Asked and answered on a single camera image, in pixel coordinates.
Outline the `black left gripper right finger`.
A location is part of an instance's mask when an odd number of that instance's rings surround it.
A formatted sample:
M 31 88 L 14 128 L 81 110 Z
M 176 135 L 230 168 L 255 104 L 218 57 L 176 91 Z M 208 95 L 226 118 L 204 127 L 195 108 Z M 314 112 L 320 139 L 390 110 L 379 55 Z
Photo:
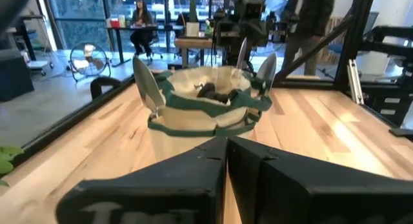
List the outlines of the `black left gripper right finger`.
M 240 137 L 227 146 L 242 224 L 413 224 L 413 181 Z

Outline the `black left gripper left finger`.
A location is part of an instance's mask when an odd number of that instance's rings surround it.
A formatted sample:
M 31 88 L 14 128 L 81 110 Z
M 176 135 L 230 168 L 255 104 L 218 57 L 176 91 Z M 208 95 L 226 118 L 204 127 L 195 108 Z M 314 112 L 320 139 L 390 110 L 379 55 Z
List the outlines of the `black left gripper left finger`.
M 58 224 L 223 224 L 227 139 L 113 179 L 83 180 L 57 204 Z

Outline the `narrow-blade trowel wooden handle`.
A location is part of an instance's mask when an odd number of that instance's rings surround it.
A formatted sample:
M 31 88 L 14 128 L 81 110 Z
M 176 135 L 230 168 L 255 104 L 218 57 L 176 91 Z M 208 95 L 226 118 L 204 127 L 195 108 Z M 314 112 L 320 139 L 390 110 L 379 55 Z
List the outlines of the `narrow-blade trowel wooden handle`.
M 260 66 L 256 82 L 259 84 L 259 95 L 267 95 L 272 88 L 277 70 L 277 55 L 270 54 Z

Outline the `cream green canvas gardening bag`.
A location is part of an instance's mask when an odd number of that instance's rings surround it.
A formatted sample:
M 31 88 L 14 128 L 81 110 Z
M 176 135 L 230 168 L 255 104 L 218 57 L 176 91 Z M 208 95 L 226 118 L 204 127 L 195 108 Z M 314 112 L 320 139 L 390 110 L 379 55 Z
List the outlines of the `cream green canvas gardening bag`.
M 263 112 L 272 106 L 259 95 L 256 78 L 232 66 L 201 66 L 166 71 L 155 76 L 165 99 L 157 117 L 148 118 L 148 129 L 157 160 L 186 152 L 215 137 L 249 138 Z M 197 97 L 200 86 L 213 83 L 216 92 L 240 89 L 227 104 Z

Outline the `garden tool wooden handle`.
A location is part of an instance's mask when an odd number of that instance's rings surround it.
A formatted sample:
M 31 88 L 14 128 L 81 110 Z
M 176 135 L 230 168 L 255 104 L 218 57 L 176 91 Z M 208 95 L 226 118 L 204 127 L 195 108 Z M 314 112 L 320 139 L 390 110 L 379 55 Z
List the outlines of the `garden tool wooden handle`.
M 134 79 L 139 95 L 145 107 L 151 111 L 151 117 L 159 115 L 160 108 L 165 105 L 165 99 L 161 95 L 152 72 L 147 65 L 137 56 L 132 60 Z

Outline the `background wooden table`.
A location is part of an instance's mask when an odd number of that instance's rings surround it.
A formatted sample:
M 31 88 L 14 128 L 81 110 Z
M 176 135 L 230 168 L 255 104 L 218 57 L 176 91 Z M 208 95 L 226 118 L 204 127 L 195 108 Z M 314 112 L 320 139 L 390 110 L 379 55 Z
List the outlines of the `background wooden table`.
M 205 65 L 205 50 L 212 48 L 211 39 L 203 38 L 177 38 L 174 41 L 175 47 L 181 49 L 182 54 L 182 67 L 188 67 L 188 49 L 197 48 L 200 49 L 200 65 Z

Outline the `person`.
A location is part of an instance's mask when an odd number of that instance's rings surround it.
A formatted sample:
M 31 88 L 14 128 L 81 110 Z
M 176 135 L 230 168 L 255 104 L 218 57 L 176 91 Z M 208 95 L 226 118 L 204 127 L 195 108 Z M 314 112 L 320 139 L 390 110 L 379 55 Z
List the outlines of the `person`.
M 325 35 L 327 24 L 334 9 L 335 0 L 288 0 L 282 19 L 291 17 L 299 20 L 289 30 L 282 69 L 293 63 L 297 52 L 309 53 Z
M 148 8 L 144 0 L 136 1 L 136 9 L 132 15 L 132 24 L 134 26 L 146 26 L 153 24 L 152 15 L 148 12 Z M 150 43 L 154 36 L 153 30 L 137 29 L 130 35 L 130 40 L 135 48 L 135 55 L 145 52 L 147 57 L 150 57 L 152 50 Z

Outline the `black office desk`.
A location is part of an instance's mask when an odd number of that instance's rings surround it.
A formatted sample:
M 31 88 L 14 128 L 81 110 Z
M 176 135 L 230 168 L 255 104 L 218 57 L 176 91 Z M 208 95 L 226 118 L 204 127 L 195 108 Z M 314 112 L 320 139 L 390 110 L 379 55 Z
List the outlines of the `black office desk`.
M 173 32 L 176 30 L 183 30 L 183 26 L 174 26 L 174 25 L 142 25 L 142 26 L 128 26 L 128 27 L 112 27 L 109 26 L 106 28 L 109 32 L 113 30 L 116 34 L 116 45 L 119 54 L 119 62 L 117 64 L 113 64 L 113 67 L 118 67 L 130 61 L 130 59 L 125 60 L 123 57 L 123 47 L 121 42 L 121 30 L 152 30 L 152 31 L 159 31 L 159 32 Z

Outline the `black flat clamp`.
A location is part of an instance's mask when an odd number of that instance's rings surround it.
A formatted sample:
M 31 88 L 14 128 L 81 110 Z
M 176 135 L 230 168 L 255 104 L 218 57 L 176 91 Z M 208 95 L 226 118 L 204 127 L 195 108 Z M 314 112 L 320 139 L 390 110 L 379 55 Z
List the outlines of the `black flat clamp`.
M 406 128 L 391 128 L 389 132 L 396 137 L 413 138 L 413 130 Z

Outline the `black drawer cabinet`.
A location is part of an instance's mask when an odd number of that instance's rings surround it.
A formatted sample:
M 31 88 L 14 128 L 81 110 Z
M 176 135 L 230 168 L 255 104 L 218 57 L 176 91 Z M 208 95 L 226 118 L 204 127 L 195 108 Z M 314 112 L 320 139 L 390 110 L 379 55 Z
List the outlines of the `black drawer cabinet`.
M 400 127 L 413 102 L 413 87 L 393 83 L 362 83 L 364 104 Z

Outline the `round metal floor fan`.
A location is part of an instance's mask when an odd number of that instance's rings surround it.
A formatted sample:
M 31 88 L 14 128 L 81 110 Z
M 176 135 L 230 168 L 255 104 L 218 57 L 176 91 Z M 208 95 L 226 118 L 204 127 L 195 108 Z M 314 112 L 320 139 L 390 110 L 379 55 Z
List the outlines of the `round metal floor fan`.
M 93 43 L 79 43 L 70 51 L 69 68 L 77 83 L 89 77 L 100 77 L 105 70 L 111 76 L 111 59 L 106 52 Z

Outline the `dark storage box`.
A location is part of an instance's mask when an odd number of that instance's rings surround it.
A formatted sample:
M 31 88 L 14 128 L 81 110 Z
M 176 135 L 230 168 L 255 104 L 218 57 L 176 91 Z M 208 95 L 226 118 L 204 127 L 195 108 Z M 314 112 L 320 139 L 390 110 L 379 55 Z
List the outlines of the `dark storage box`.
M 0 50 L 0 102 L 34 91 L 30 70 L 18 50 Z

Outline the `aluminium frame bracket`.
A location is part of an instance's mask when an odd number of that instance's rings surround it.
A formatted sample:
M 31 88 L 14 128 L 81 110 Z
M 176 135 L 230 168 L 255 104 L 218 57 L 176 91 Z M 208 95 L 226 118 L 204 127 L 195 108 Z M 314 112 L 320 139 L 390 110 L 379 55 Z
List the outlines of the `aluminium frame bracket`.
M 364 98 L 361 89 L 361 83 L 359 80 L 359 71 L 355 59 L 348 60 L 347 73 L 352 100 L 358 105 L 363 105 Z

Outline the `black table frame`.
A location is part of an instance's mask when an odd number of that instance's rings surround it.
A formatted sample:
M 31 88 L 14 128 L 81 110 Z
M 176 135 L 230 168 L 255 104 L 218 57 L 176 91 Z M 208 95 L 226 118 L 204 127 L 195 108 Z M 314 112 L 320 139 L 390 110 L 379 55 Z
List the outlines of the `black table frame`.
M 409 71 L 411 75 L 406 76 L 405 74 L 401 74 L 396 78 L 396 81 L 393 84 L 404 87 L 413 87 L 413 48 L 384 43 L 383 41 L 386 37 L 398 37 L 413 40 L 413 27 L 377 26 L 366 34 L 362 34 L 360 29 L 367 23 L 367 10 L 372 6 L 372 2 L 373 0 L 354 0 L 346 18 L 344 18 L 344 20 L 340 22 L 331 33 L 324 37 L 309 53 L 297 58 L 292 63 L 292 66 L 285 71 L 277 73 L 272 86 L 274 88 L 309 88 L 318 90 L 339 90 L 344 92 L 346 90 L 346 84 L 348 83 L 348 73 L 345 71 L 345 60 L 355 59 L 356 52 L 358 51 L 372 51 L 395 56 L 402 60 L 403 69 Z M 289 78 L 289 75 L 303 64 L 305 60 L 310 56 L 313 56 L 317 51 L 321 50 L 331 42 L 333 38 L 342 33 L 346 34 L 345 41 L 337 66 L 336 77 L 332 82 L 311 82 L 302 79 Z M 58 137 L 69 131 L 98 108 L 107 104 L 110 100 L 130 87 L 134 82 L 134 78 L 129 77 L 121 82 L 119 87 L 109 90 L 106 94 L 99 96 L 91 103 L 67 115 L 62 120 L 46 129 L 39 136 L 22 147 L 24 153 L 13 158 L 11 161 L 13 166 L 19 166 L 38 152 L 45 149 Z

